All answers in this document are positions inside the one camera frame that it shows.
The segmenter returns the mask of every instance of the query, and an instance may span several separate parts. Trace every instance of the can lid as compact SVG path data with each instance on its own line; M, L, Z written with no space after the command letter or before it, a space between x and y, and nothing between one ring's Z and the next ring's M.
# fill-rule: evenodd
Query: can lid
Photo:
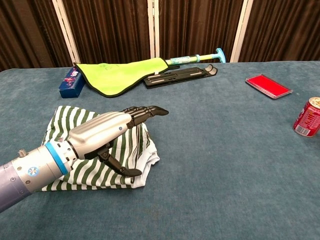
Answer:
M320 97L317 97L317 96L311 97L311 98L309 99L309 103L310 103L313 107L315 107L315 108L317 108L317 109L320 109Z

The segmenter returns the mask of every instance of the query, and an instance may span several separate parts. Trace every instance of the folded shirt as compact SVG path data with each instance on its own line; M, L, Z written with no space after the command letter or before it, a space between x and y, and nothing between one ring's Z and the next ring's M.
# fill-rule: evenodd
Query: folded shirt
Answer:
M98 115L96 112L79 107L59 106L48 124L42 145L50 140L57 142L65 140L71 129ZM146 185L151 166L159 161L156 146L151 140L144 123L127 130L115 139L109 153L115 157L122 166L130 169L139 169L142 175L136 177L121 176L101 163L98 157L85 160L78 159L72 165L73 170L71 170L71 172L43 187L41 191L143 187Z

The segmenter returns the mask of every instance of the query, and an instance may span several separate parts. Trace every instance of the green towel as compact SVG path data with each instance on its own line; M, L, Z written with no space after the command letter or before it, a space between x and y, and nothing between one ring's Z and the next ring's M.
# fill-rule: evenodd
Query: green towel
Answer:
M75 64L86 83L101 95L117 97L140 80L155 73L165 72L169 66L160 57L127 64Z
M79 107L59 106L48 124L42 145L50 140L66 139L71 129L98 115L96 112ZM71 172L43 187L40 191L143 187L146 184L151 166L159 160L156 146L144 123L127 130L116 138L109 153L118 159L122 166L130 169L137 168L142 172L142 175L121 176L101 163L98 157L86 160L78 159L74 162Z

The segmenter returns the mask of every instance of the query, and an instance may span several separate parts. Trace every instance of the blue ring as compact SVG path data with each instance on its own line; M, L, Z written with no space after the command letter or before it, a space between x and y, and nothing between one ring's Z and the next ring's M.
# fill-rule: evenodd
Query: blue ring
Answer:
M52 146L52 144L50 142L46 143L45 146L48 149L49 153L52 155L55 163L58 165L62 175L67 175L68 170L67 170L66 166L64 165L64 163L62 162L61 158L59 157L58 153L56 152L54 146Z
M195 56L196 56L196 62L197 62L197 63L200 62L200 56L199 56L199 54L196 54Z

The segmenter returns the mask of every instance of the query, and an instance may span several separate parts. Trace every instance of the lime green cloth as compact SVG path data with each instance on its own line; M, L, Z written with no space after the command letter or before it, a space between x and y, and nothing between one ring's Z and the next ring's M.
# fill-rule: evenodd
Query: lime green cloth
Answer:
M76 67L90 87L109 98L119 96L143 78L169 68L160 57L127 64L77 63Z

